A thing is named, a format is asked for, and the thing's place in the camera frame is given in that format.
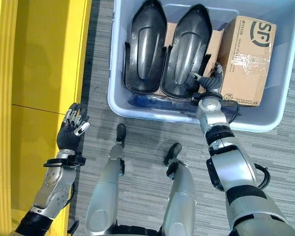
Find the robot forearm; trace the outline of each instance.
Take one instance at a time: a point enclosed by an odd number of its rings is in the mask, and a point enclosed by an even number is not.
[[[57,135],[59,152],[54,159],[49,159],[44,167],[42,186],[37,192],[33,204],[16,231],[11,235],[43,236],[52,221],[72,199],[69,189],[76,177],[76,167],[85,165],[86,159],[76,153],[81,135],[90,127],[89,116],[80,104],[73,103],[66,112]]]
[[[215,93],[200,100],[197,118],[209,145],[211,182],[226,194],[230,236],[295,236],[274,201],[256,184],[256,168],[232,133]]]
[[[47,164],[48,170],[42,186],[35,196],[33,205],[16,229],[17,233],[39,236],[48,231],[52,221],[66,206],[69,189],[76,176],[75,167],[63,164],[62,160],[68,160],[69,156],[74,155],[74,151],[63,149],[58,152],[55,159],[52,159],[52,164]]]

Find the plastic storage bin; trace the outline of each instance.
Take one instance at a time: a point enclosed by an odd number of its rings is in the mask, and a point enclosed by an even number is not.
[[[172,106],[148,100],[128,91],[123,84],[125,41],[131,35],[132,18],[143,0],[115,0],[112,27],[108,102],[118,115],[132,118],[197,124],[196,108]],[[214,30],[235,16],[243,15],[277,25],[270,69],[262,102],[241,107],[233,129],[265,132],[276,127],[283,116],[295,56],[295,0],[161,0],[168,22],[177,23],[189,7],[202,3],[209,9]]]

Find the yellow wall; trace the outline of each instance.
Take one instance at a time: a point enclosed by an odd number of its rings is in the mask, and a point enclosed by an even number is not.
[[[91,0],[0,0],[0,235],[30,208],[63,114],[80,100],[90,7]],[[66,235],[68,211],[49,235]]]

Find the black glove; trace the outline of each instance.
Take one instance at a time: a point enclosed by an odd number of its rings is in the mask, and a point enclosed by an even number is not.
[[[73,103],[66,112],[57,136],[58,148],[77,151],[81,135],[90,127],[89,116],[80,104]]]

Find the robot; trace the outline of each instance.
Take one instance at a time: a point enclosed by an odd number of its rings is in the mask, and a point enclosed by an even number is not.
[[[197,118],[206,138],[210,158],[206,161],[211,182],[225,192],[229,221],[229,236],[295,236],[295,230],[275,202],[263,192],[268,182],[268,171],[253,164],[234,136],[225,114],[221,111],[223,71],[217,64],[212,78],[191,73],[205,89],[195,94]],[[81,135],[90,127],[88,116],[73,104],[62,123],[57,143],[59,153],[48,160],[44,182],[33,205],[12,235],[42,236],[52,221],[70,201],[68,191],[75,180],[76,166],[84,165],[85,158],[77,153]],[[164,222],[160,230],[150,230],[117,223],[118,179],[125,173],[123,148],[126,128],[117,127],[116,145],[111,149],[99,181],[95,186],[86,214],[87,236],[192,236],[195,226],[195,186],[188,166],[177,158],[180,144],[174,144],[165,157],[167,176],[173,179]],[[264,181],[257,186],[256,169],[264,172]]]

